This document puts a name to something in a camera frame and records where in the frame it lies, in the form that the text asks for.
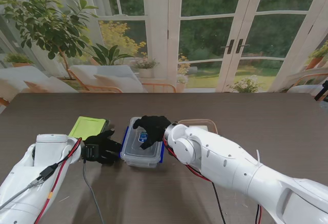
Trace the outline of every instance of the lawn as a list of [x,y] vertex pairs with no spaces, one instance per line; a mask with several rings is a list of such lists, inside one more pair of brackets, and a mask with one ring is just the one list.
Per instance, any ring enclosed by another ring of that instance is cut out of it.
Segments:
[[[215,88],[219,78],[219,68],[201,68],[196,74],[188,75],[187,88]],[[262,68],[256,66],[239,66],[234,82],[237,82],[244,77],[257,75],[258,82],[262,84],[262,91],[266,91],[279,69]]]

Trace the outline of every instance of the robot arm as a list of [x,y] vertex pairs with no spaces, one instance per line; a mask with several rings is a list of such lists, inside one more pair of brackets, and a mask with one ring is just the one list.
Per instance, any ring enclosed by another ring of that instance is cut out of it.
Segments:
[[276,223],[328,223],[327,186],[283,175],[238,144],[198,127],[172,124],[164,137],[181,163],[221,187],[253,198]]
[[[36,143],[28,148],[24,157],[13,167],[1,185],[0,206],[15,193],[18,193],[29,183],[38,178],[40,172],[47,168],[47,166],[53,165],[66,157],[76,142],[77,139],[62,134],[38,135]],[[61,169],[56,187],[51,195],[49,195],[49,193],[54,186],[60,166],[46,181],[31,187],[22,195],[4,206],[4,208],[0,210],[0,224],[34,223],[47,199],[49,199],[49,202],[43,214],[51,206],[62,185],[69,164],[75,163],[80,155],[81,148],[78,146]]]

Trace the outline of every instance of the dark wooden table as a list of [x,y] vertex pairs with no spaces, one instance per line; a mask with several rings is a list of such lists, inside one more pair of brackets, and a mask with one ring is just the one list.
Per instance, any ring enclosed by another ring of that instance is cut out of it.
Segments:
[[[133,116],[211,119],[254,157],[258,149],[265,165],[328,185],[328,115],[298,93],[19,94],[0,115],[0,182],[38,134],[68,134],[81,115],[109,119],[119,142]],[[156,169],[89,162],[87,171],[108,224],[222,223],[212,185],[167,153]],[[218,193],[227,224],[254,223],[256,203],[220,187]],[[70,166],[42,223],[100,223],[81,161]],[[265,213],[262,223],[274,222]]]

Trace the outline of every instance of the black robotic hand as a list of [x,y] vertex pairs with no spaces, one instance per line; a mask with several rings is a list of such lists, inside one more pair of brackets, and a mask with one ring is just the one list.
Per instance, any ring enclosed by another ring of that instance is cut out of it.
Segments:
[[148,134],[146,142],[140,146],[142,149],[147,149],[157,141],[162,141],[165,129],[171,122],[165,116],[146,116],[138,119],[133,124],[133,129],[142,127]]
[[97,161],[100,164],[113,164],[119,157],[118,154],[121,149],[121,144],[117,143],[108,137],[114,134],[114,130],[108,130],[99,133],[96,136],[90,136],[85,141],[85,145],[98,145],[99,155],[95,160],[88,159],[89,161]]

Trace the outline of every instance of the clear plastic container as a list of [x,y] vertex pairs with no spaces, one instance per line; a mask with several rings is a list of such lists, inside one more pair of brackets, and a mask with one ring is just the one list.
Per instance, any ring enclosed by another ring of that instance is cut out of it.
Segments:
[[180,120],[178,124],[183,124],[187,127],[200,127],[211,133],[217,134],[216,125],[212,120],[209,119],[189,119],[189,120]]
[[156,142],[145,150],[140,148],[142,141],[146,141],[146,131],[141,127],[133,129],[134,122],[139,118],[131,118],[120,157],[130,166],[155,168],[161,159],[162,142]]

